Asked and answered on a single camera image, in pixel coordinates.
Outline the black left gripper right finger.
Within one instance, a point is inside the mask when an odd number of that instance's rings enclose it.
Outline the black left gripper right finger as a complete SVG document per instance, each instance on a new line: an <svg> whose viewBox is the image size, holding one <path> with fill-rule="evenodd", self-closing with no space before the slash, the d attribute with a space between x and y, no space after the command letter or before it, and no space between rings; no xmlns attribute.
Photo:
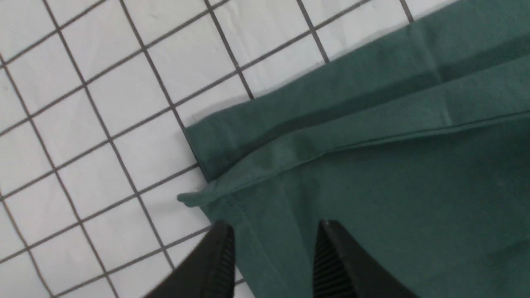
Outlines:
<svg viewBox="0 0 530 298"><path fill-rule="evenodd" d="M338 221L320 221L313 258L315 298L416 298Z"/></svg>

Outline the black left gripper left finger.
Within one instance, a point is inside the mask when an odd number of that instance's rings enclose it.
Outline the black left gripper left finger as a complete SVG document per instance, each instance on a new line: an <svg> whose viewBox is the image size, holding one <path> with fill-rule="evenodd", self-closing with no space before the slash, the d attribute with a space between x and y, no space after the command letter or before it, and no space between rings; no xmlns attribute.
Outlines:
<svg viewBox="0 0 530 298"><path fill-rule="evenodd" d="M215 222L191 253L147 298L232 298L236 276L235 236Z"/></svg>

